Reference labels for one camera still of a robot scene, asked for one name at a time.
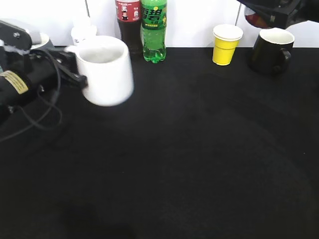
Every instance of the black tablecloth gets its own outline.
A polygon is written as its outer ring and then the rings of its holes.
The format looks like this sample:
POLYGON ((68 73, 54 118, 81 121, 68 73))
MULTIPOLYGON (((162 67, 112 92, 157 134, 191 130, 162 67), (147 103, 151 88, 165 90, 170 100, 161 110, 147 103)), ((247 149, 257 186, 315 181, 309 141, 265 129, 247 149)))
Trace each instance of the black tablecloth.
POLYGON ((247 50, 226 67, 200 48, 135 60, 118 107, 64 88, 60 128, 0 144, 0 238, 318 238, 319 49, 276 78, 247 50))

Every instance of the cola bottle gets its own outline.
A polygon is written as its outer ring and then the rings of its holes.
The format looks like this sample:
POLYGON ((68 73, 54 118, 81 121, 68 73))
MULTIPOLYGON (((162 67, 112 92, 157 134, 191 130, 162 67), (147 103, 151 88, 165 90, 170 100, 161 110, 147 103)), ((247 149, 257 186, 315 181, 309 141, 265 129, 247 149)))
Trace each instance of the cola bottle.
POLYGON ((142 55, 140 0, 116 0, 115 4, 122 41, 129 47, 131 56, 142 55))

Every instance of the white backdrop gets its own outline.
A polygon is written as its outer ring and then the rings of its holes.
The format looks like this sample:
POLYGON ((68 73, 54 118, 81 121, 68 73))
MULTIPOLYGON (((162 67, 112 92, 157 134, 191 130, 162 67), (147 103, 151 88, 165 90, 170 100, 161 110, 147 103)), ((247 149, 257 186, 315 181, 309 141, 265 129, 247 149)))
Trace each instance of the white backdrop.
MULTIPOLYGON (((168 0, 168 47, 213 46, 212 30, 221 23, 234 24, 239 8, 236 0, 168 0)), ((92 22, 99 34, 120 37, 114 0, 88 0, 92 22)), ((244 30, 240 46, 253 46, 259 29, 249 25, 242 8, 238 26, 244 30)), ((15 18, 37 26, 53 44, 71 44, 72 16, 85 13, 84 0, 2 1, 0 18, 15 18)), ((296 36, 296 47, 319 47, 319 23, 305 22, 288 28, 296 36)))

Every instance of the green soda bottle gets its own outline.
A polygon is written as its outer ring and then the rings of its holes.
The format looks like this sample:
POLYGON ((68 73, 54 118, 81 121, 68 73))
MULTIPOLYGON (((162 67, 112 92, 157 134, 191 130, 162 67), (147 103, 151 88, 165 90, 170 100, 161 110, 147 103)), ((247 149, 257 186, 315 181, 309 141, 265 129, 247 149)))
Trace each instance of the green soda bottle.
POLYGON ((166 58, 166 13, 167 0, 142 0, 143 54, 146 61, 158 63, 166 58))

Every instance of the yellow label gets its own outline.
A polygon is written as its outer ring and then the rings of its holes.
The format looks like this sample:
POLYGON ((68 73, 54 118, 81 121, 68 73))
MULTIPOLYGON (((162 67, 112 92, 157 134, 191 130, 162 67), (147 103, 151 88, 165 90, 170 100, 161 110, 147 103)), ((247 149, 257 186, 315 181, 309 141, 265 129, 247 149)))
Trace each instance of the yellow label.
POLYGON ((12 71, 5 71, 1 73, 0 76, 3 76, 7 81, 9 81, 9 83, 15 88, 19 95, 22 95, 29 90, 25 82, 12 71))

